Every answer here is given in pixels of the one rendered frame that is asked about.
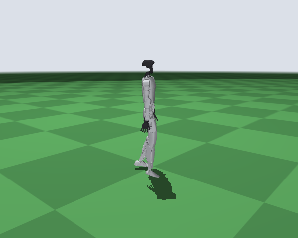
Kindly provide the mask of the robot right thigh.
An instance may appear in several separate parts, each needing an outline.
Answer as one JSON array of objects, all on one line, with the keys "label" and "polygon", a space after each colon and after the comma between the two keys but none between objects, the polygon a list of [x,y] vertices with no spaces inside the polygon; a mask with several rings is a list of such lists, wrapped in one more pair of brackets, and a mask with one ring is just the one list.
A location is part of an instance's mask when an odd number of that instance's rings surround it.
[{"label": "robot right thigh", "polygon": [[151,150],[153,147],[155,147],[156,140],[157,140],[157,128],[156,128],[156,123],[153,117],[149,116],[149,122],[148,124],[150,125],[150,130],[148,128],[148,138],[149,138],[149,144],[151,147]]}]

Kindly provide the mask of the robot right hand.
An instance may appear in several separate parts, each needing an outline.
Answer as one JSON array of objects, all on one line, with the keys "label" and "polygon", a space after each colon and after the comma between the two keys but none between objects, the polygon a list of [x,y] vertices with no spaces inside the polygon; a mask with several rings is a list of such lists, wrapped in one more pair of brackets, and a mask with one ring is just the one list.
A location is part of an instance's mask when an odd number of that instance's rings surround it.
[{"label": "robot right hand", "polygon": [[[144,129],[145,129],[145,131],[146,131],[146,133],[148,132],[148,127],[149,127],[149,130],[150,130],[150,126],[149,126],[149,124],[148,124],[148,122],[149,122],[149,120],[148,121],[145,121],[145,117],[144,117],[144,123],[142,124],[142,128],[141,128],[141,130],[140,131],[144,131]],[[143,130],[142,130],[143,129]],[[144,133],[145,133],[145,131],[144,131]]]}]

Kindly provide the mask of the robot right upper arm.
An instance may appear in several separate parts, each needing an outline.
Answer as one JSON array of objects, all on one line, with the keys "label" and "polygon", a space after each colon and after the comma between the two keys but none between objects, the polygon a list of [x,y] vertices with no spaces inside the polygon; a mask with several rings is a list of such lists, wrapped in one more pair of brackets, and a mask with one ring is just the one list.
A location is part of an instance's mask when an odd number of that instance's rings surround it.
[{"label": "robot right upper arm", "polygon": [[[149,79],[145,79],[143,82],[142,82],[142,85],[143,85],[143,91],[144,91],[144,102],[146,99],[150,99],[149,98],[149,88],[150,88],[150,81]],[[152,100],[150,99],[150,103],[152,102]]]}]

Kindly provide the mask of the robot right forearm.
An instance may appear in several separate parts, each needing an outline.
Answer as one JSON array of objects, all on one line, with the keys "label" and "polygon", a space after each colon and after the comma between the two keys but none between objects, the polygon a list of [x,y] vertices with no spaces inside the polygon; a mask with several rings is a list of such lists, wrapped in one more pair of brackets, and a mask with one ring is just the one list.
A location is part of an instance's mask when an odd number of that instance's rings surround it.
[{"label": "robot right forearm", "polygon": [[145,100],[145,104],[144,104],[144,109],[145,109],[145,121],[149,120],[149,116],[150,116],[150,99],[146,99]]}]

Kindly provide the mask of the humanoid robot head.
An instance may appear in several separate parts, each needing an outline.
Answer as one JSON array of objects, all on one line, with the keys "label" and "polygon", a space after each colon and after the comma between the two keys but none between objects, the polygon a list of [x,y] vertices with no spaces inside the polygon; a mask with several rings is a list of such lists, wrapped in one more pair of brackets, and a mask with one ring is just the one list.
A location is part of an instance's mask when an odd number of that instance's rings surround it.
[{"label": "humanoid robot head", "polygon": [[[144,60],[142,62],[142,66],[145,66],[146,68],[150,68],[150,71],[146,72],[144,77],[147,77],[148,75],[153,74],[153,64],[154,64],[154,61],[149,60],[149,59]],[[150,75],[150,77],[151,77],[151,75]]]}]

